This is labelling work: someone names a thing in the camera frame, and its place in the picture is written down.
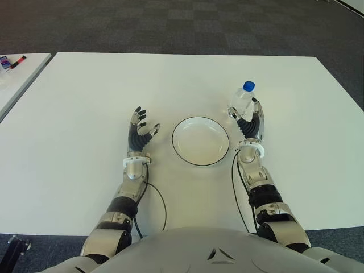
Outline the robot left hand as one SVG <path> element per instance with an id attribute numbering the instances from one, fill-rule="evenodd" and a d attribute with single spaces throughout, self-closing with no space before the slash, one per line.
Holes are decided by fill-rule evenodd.
<path id="1" fill-rule="evenodd" d="M 142 109 L 141 106 L 134 110 L 129 123 L 127 152 L 142 152 L 144 147 L 159 132 L 159 123 L 146 133 L 141 134 L 139 132 L 141 128 L 147 125 L 146 122 L 142 122 L 146 117 L 146 110 Z"/>

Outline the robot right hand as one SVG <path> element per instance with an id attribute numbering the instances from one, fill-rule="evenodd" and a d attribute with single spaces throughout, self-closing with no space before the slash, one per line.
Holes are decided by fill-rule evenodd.
<path id="1" fill-rule="evenodd" d="M 229 107 L 228 113 L 235 119 L 239 129 L 246 139 L 253 138 L 261 142 L 264 134 L 264 112 L 259 100 L 253 97 L 251 101 L 254 104 L 251 121 L 245 120 L 234 107 Z"/>

